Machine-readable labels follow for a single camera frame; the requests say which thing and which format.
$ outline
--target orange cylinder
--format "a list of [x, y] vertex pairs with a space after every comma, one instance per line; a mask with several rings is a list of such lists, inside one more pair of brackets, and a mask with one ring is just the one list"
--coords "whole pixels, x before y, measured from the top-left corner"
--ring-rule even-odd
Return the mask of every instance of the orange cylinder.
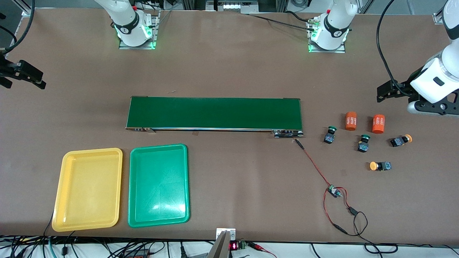
[[386, 117], [384, 115], [378, 114], [373, 117], [373, 128], [372, 132], [374, 134], [384, 133], [384, 124], [386, 123]]
[[345, 129], [348, 131], [354, 131], [357, 128], [357, 113], [347, 112]]

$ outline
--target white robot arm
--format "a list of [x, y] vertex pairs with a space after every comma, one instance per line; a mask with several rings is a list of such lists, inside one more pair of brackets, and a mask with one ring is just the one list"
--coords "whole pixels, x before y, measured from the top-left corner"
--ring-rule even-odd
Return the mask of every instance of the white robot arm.
[[132, 8], [129, 0], [94, 0], [110, 15], [118, 37], [128, 46], [140, 46], [150, 39], [151, 14]]
[[443, 24], [451, 43], [431, 57], [411, 82], [413, 89], [432, 104], [459, 89], [459, 0], [446, 3]]
[[357, 14], [357, 0], [334, 0], [327, 13], [315, 17], [311, 41], [325, 50], [335, 50], [346, 40], [349, 25]]
[[[443, 24], [450, 44], [427, 60], [407, 81], [396, 86], [388, 81], [378, 87], [378, 102], [407, 95], [410, 113], [459, 117], [459, 102], [456, 103], [459, 94], [459, 0], [446, 2]], [[455, 94], [454, 101], [448, 101], [447, 96], [451, 93]]]

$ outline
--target yellow tray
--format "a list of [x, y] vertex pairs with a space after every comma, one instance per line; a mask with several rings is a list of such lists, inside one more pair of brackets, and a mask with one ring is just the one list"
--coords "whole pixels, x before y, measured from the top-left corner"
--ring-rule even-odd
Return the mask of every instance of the yellow tray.
[[122, 162], [118, 148], [67, 153], [57, 187], [53, 229], [63, 232], [115, 225]]

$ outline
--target brown table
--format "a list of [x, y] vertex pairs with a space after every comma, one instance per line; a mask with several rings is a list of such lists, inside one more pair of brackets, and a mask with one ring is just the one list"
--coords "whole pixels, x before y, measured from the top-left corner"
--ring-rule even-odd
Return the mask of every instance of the brown table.
[[[287, 14], [270, 18], [297, 25]], [[326, 184], [290, 139], [267, 133], [124, 129], [132, 95], [256, 97], [302, 100], [301, 140], [328, 180], [346, 187], [364, 211], [374, 242], [459, 242], [459, 150], [454, 118], [406, 111], [407, 99], [376, 103], [388, 80], [375, 45], [379, 16], [357, 15], [346, 54], [308, 53], [303, 30], [237, 13], [174, 11], [161, 26], [156, 50], [118, 50], [101, 9], [37, 10], [32, 28], [10, 60], [36, 65], [45, 90], [14, 82], [0, 89], [0, 233], [41, 235], [51, 216], [62, 157], [72, 150], [123, 150], [119, 222], [78, 236], [212, 239], [218, 227], [258, 241], [361, 242], [327, 221]], [[448, 43], [429, 16], [387, 16], [381, 46], [395, 78], [406, 79]], [[358, 130], [343, 130], [347, 111]], [[374, 114], [386, 131], [356, 151]], [[332, 145], [322, 142], [335, 125]], [[411, 134], [392, 148], [388, 139]], [[189, 148], [191, 218], [185, 224], [132, 229], [127, 224], [129, 153], [139, 146], [184, 143]], [[393, 169], [369, 171], [371, 161]], [[342, 200], [327, 199], [334, 222], [352, 231]], [[48, 231], [50, 235], [62, 235]]]

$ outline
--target digital display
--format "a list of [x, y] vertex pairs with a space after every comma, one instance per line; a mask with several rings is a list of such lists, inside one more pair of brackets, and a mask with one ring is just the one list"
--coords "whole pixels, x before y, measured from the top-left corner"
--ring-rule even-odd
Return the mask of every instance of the digital display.
[[236, 251], [238, 248], [238, 243], [237, 241], [232, 241], [230, 244], [229, 244], [229, 250], [230, 251]]

